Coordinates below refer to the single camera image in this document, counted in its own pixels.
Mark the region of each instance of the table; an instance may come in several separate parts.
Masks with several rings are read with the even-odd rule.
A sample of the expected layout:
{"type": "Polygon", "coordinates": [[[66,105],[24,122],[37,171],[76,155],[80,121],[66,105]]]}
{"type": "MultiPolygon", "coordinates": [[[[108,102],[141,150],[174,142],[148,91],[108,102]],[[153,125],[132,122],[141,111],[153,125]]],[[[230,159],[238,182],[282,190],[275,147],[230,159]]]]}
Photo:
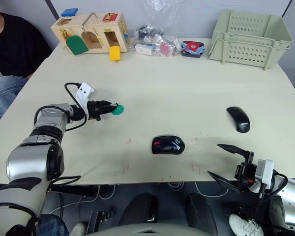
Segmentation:
{"type": "Polygon", "coordinates": [[[222,65],[208,60],[210,39],[195,41],[206,45],[199,59],[129,52],[118,63],[108,54],[75,57],[58,45],[0,121],[0,183],[8,183],[5,162],[31,133],[35,111],[74,104],[66,82],[87,82],[97,89],[95,100],[125,108],[120,116],[106,114],[65,134],[63,176],[82,175],[75,184],[212,180],[207,170],[234,178],[243,158],[216,144],[254,151],[254,163],[274,160],[278,172],[295,177],[295,90],[283,70],[278,64],[267,71],[222,65]],[[230,106],[247,113],[248,133],[236,132],[230,106]],[[152,139],[164,134],[181,137],[184,153],[153,155],[152,139]]]}

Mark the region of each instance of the black shirt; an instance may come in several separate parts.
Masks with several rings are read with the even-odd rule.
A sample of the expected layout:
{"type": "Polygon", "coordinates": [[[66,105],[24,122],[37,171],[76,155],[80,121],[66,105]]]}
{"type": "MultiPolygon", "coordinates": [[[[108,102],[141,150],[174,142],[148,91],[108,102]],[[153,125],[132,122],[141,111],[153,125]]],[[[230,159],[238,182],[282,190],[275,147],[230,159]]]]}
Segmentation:
{"type": "Polygon", "coordinates": [[[4,17],[4,29],[0,33],[0,72],[27,77],[50,55],[51,49],[28,21],[0,14],[4,17]]]}

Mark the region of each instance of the wireless mouse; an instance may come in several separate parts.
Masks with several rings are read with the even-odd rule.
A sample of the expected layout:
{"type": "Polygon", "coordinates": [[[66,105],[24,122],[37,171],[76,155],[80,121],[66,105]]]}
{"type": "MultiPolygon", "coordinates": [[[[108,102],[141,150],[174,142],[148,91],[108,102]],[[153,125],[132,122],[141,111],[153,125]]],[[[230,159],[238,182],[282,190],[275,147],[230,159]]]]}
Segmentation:
{"type": "Polygon", "coordinates": [[[173,135],[158,136],[153,139],[153,154],[181,154],[185,150],[185,143],[180,137],[173,135]]]}
{"type": "Polygon", "coordinates": [[[246,113],[240,107],[229,107],[226,109],[234,119],[236,130],[240,133],[246,133],[250,129],[250,121],[246,113]]]}

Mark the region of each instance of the green object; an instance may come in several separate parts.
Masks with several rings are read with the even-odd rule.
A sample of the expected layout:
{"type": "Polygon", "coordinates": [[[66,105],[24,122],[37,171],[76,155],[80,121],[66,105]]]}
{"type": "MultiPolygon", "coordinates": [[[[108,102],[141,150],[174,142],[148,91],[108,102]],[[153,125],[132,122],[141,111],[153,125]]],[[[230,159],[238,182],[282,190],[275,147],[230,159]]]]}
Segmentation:
{"type": "Polygon", "coordinates": [[[292,41],[280,16],[224,10],[214,28],[209,58],[266,70],[276,65],[292,41]]]}
{"type": "Polygon", "coordinates": [[[117,108],[112,111],[112,114],[115,116],[118,116],[121,113],[123,113],[123,110],[124,110],[124,107],[122,105],[118,105],[117,108]]]}
{"type": "Polygon", "coordinates": [[[77,35],[68,37],[65,43],[74,55],[85,53],[89,50],[83,40],[77,35]]]}

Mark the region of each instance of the crate handle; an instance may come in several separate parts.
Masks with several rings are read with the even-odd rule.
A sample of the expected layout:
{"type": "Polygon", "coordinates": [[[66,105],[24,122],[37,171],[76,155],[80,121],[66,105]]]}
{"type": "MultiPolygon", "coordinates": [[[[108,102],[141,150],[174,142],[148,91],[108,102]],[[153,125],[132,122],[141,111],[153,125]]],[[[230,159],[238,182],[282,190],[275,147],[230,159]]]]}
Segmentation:
{"type": "Polygon", "coordinates": [[[82,23],[82,25],[81,25],[81,28],[83,29],[84,33],[86,33],[86,30],[84,29],[84,25],[85,25],[85,23],[90,19],[90,17],[91,17],[92,15],[94,15],[96,18],[98,18],[97,15],[96,15],[94,12],[91,12],[91,13],[88,15],[88,17],[85,19],[85,21],[84,21],[84,22],[82,23]]]}

